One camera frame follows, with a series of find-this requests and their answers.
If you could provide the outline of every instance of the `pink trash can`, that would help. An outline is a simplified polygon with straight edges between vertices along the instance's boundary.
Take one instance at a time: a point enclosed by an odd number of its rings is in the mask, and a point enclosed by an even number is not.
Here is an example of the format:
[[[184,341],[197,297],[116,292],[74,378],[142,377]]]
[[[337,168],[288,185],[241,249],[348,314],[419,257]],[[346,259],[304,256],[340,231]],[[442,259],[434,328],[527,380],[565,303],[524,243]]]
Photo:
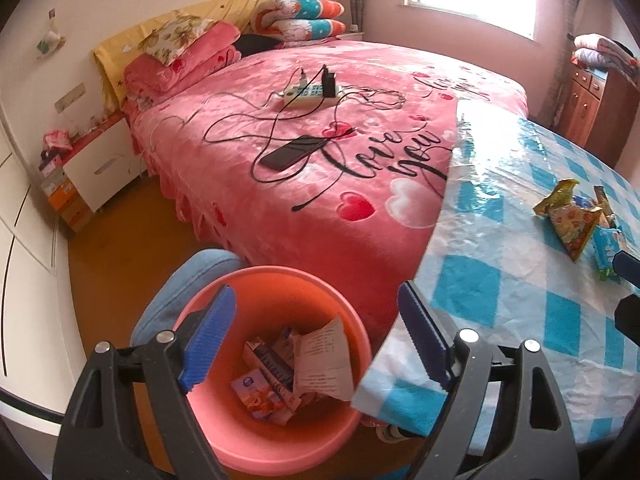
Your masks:
[[[187,395],[214,453],[225,466],[263,476],[294,474],[324,462],[356,430],[360,413],[348,402],[323,399],[302,408],[281,427],[255,420],[230,382],[248,370],[242,360],[245,341],[255,336],[275,340],[284,326],[312,332],[340,316],[358,384],[371,362],[369,337],[360,318],[340,293],[319,278],[265,266],[237,270],[206,286],[175,326],[188,313],[203,309],[223,283],[236,291],[236,318],[207,378]]]

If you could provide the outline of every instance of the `white wardrobe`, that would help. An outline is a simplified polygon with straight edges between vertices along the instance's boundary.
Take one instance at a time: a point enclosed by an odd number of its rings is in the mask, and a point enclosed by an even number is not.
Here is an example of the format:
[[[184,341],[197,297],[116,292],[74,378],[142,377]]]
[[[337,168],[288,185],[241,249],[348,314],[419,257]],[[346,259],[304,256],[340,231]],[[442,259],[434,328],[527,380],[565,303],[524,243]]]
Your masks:
[[[55,443],[86,358],[71,297],[66,239],[1,123],[0,282],[0,415],[48,473],[52,450],[44,448],[46,442]]]

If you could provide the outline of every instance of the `pink bedspread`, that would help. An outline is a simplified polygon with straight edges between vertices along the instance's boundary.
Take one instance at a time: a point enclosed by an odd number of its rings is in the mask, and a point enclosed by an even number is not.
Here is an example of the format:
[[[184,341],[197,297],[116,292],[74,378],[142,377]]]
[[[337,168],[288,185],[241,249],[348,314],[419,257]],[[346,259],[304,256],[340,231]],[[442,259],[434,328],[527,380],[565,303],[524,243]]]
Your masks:
[[[261,106],[294,69],[311,77],[323,63],[338,84],[350,86],[346,92],[369,91],[349,96],[337,111],[323,107],[284,120],[308,111],[285,110],[265,153],[303,134],[340,137],[290,178],[283,179],[304,161],[282,173],[252,167],[273,127],[273,120],[255,118],[273,119],[282,100],[255,110],[215,94]],[[378,104],[367,105],[363,95]],[[253,265],[297,267],[326,280],[351,301],[376,348],[396,316],[398,286],[414,276],[438,218],[458,98],[527,115],[522,87],[495,73],[429,52],[341,41],[243,59],[137,114],[132,134],[178,217],[193,222],[200,240]],[[238,113],[254,118],[222,120],[206,139],[240,139],[203,140],[215,121]]]

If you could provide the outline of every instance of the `window frame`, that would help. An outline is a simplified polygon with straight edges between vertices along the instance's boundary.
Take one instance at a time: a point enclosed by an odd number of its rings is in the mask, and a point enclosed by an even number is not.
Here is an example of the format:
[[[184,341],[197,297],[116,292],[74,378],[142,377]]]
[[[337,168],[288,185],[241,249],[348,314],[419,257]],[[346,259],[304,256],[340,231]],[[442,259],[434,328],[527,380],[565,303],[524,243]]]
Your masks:
[[[528,40],[528,41],[532,41],[533,43],[537,43],[538,42],[537,41],[537,39],[538,39],[538,17],[539,17],[539,12],[538,11],[540,10],[539,2],[540,2],[540,0],[536,0],[536,17],[535,17],[535,20],[534,20],[533,32],[531,33],[531,36],[524,36],[523,34],[520,34],[519,32],[515,32],[514,30],[511,30],[509,28],[504,28],[504,27],[501,27],[500,25],[496,25],[495,23],[488,22],[487,20],[483,19],[481,16],[476,16],[476,15],[472,15],[472,14],[465,14],[464,12],[458,12],[456,10],[444,9],[442,7],[428,6],[426,4],[420,3],[420,1],[414,2],[413,0],[403,0],[402,1],[402,6],[414,7],[416,9],[435,10],[436,12],[444,12],[446,14],[453,14],[455,16],[462,16],[463,18],[468,18],[470,20],[476,20],[477,22],[486,23],[487,25],[491,25],[492,27],[500,28],[500,30],[504,30],[504,31],[507,31],[507,32],[509,32],[511,34],[515,34],[519,38],[523,38],[524,40]]]

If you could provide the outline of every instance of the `drawer handle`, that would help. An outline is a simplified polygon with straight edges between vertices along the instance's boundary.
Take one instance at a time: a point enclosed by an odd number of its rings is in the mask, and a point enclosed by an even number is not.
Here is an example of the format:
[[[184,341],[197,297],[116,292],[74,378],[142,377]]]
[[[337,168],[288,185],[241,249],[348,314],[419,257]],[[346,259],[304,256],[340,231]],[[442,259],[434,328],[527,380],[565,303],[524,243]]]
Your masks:
[[[107,160],[107,162],[105,162],[103,165],[100,166],[100,168],[98,168],[97,170],[94,171],[94,175],[100,175],[101,173],[104,173],[105,171],[107,171],[112,165],[113,163],[116,161],[116,158],[110,158],[109,160]]]

